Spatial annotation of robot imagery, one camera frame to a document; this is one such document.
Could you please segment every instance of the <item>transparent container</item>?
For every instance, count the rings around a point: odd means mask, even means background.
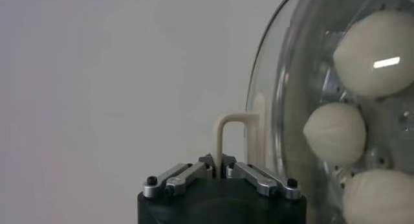
[[[246,110],[264,97],[263,162],[299,181],[308,223],[414,223],[413,21],[414,0],[284,0],[272,16]],[[345,164],[321,158],[303,134],[315,110],[337,103],[364,121],[362,154]],[[405,183],[397,177],[387,186],[395,172]]]

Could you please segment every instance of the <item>black screw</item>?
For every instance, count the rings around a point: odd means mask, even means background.
[[[150,186],[157,185],[157,177],[155,177],[155,176],[149,176],[147,178],[147,185],[150,185]]]
[[[298,181],[296,179],[287,179],[287,186],[289,188],[297,188],[298,187]]]
[[[173,188],[172,186],[167,186],[167,187],[164,189],[164,194],[165,194],[165,196],[167,196],[167,197],[172,197],[172,196],[174,196],[174,188]]]

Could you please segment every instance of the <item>gray background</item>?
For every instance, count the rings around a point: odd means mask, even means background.
[[[280,1],[0,0],[0,223],[135,223],[146,176],[244,109]]]

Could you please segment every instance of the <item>white ball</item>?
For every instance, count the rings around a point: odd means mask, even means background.
[[[371,170],[345,185],[347,224],[413,224],[414,177],[395,170]]]
[[[414,16],[388,10],[356,22],[333,58],[340,80],[368,97],[396,93],[414,81]]]
[[[366,130],[357,108],[331,103],[309,117],[303,133],[312,151],[331,164],[351,164],[364,152]]]

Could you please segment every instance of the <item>screw head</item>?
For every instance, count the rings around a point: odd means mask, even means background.
[[[149,176],[147,178],[147,185],[154,186],[156,184],[157,184],[157,177],[155,177],[155,176]]]
[[[297,188],[298,187],[298,181],[296,179],[287,179],[287,186],[289,188]]]

